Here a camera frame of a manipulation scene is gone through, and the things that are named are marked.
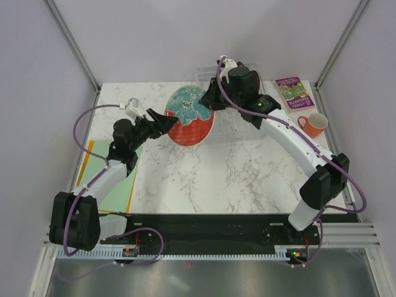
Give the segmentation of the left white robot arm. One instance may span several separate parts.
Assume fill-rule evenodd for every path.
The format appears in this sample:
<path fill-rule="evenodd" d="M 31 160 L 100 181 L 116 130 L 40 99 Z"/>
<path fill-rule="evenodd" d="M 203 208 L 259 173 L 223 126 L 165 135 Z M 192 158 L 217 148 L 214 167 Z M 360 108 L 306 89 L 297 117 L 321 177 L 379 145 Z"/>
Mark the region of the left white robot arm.
<path fill-rule="evenodd" d="M 149 108 L 146 116 L 135 120 L 120 119 L 113 125 L 113 140 L 104 167 L 86 184 L 72 192 L 59 192 L 53 201 L 49 240 L 63 247 L 66 256 L 77 251 L 91 251 L 100 239 L 98 205 L 101 200 L 134 170 L 137 149 L 148 139 L 167 134 L 178 122 Z"/>

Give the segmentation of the teal and red plate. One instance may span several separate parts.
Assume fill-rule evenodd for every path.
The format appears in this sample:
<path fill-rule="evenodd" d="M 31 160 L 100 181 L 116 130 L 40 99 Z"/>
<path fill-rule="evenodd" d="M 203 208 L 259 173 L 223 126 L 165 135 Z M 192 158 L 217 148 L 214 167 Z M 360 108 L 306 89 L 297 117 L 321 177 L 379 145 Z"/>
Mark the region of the teal and red plate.
<path fill-rule="evenodd" d="M 191 147 L 209 136 L 215 114 L 199 103 L 204 94 L 205 90 L 200 86 L 185 85 L 170 96 L 165 107 L 165 115 L 178 118 L 178 122 L 168 132 L 174 143 Z"/>

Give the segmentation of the dark red floral plate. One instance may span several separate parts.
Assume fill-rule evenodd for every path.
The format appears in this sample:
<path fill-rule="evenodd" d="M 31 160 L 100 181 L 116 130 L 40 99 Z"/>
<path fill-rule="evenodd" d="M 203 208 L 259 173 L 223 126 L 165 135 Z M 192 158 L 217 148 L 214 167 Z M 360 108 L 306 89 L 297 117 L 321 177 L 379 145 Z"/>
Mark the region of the dark red floral plate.
<path fill-rule="evenodd" d="M 256 85 L 256 89 L 258 92 L 260 92 L 260 77 L 259 74 L 256 70 L 251 70 L 252 76 L 254 78 L 255 81 L 255 85 Z"/>

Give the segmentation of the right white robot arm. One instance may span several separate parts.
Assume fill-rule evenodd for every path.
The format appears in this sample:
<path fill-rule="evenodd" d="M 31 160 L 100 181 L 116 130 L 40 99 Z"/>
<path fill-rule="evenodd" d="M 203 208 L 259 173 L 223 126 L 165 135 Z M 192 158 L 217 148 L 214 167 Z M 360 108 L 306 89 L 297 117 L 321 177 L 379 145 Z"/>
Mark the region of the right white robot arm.
<path fill-rule="evenodd" d="M 262 129 L 302 168 L 308 178 L 299 190 L 301 200 L 288 217 L 290 224 L 283 228 L 289 243 L 300 242 L 306 236 L 305 229 L 345 189 L 348 157 L 334 155 L 296 126 L 276 99 L 260 93 L 255 72 L 246 66 L 219 64 L 200 103 L 212 111 L 238 110 L 245 121 Z"/>

